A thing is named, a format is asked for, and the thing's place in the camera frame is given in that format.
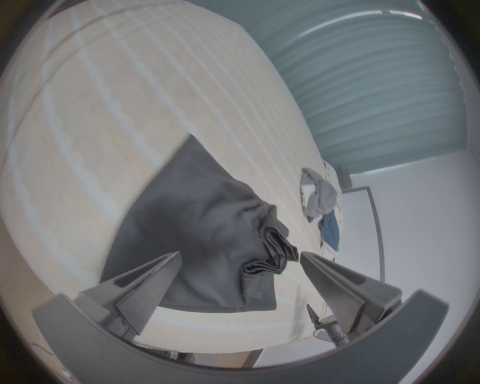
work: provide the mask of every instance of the gray cloth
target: gray cloth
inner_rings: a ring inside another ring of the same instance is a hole
[[[315,192],[310,196],[305,206],[302,205],[303,215],[311,222],[314,218],[328,215],[336,206],[337,192],[333,185],[310,168],[302,168],[300,178],[300,194],[303,185],[315,185]]]
[[[182,267],[159,304],[190,312],[276,308],[273,273],[298,260],[276,206],[231,177],[193,137],[126,215],[101,282],[180,251]]]

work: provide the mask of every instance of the blue garment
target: blue garment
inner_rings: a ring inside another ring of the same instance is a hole
[[[320,231],[322,233],[323,240],[335,251],[338,251],[338,244],[340,243],[340,229],[338,228],[334,211],[323,217]]]

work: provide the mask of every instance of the bed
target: bed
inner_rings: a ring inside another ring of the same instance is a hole
[[[184,1],[87,1],[40,26],[1,80],[0,212],[53,293],[99,283],[129,207],[189,134],[277,206],[299,251],[324,252],[300,206],[309,167],[341,190],[280,75],[236,23]],[[197,353],[312,336],[326,306],[299,263],[275,275],[277,309],[158,307],[136,341]]]

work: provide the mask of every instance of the green curtain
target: green curtain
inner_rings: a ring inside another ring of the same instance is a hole
[[[191,2],[253,37],[334,167],[356,173],[467,147],[459,77],[416,2]]]

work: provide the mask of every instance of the curtain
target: curtain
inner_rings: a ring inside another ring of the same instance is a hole
[[[448,48],[414,1],[191,0],[245,28],[350,173],[467,147]]]

